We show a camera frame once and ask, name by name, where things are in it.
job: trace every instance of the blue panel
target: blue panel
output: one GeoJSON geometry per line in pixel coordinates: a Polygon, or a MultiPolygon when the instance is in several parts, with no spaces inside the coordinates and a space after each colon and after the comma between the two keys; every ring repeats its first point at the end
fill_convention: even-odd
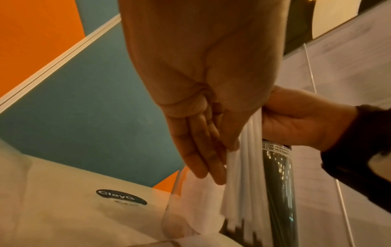
{"type": "Polygon", "coordinates": [[[32,156],[146,186],[181,166],[121,24],[0,114],[0,138],[32,156]]]}
{"type": "Polygon", "coordinates": [[[117,0],[76,0],[85,35],[119,14],[117,0]]]}

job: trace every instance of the black jacket sleeve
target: black jacket sleeve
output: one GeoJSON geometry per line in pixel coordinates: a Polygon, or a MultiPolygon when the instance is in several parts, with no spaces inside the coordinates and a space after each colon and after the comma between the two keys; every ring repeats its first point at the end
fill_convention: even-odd
{"type": "Polygon", "coordinates": [[[391,109],[362,105],[357,110],[357,118],[338,142],[321,153],[322,168],[391,213],[391,181],[386,179],[390,175],[376,174],[369,166],[375,155],[391,156],[391,109]]]}

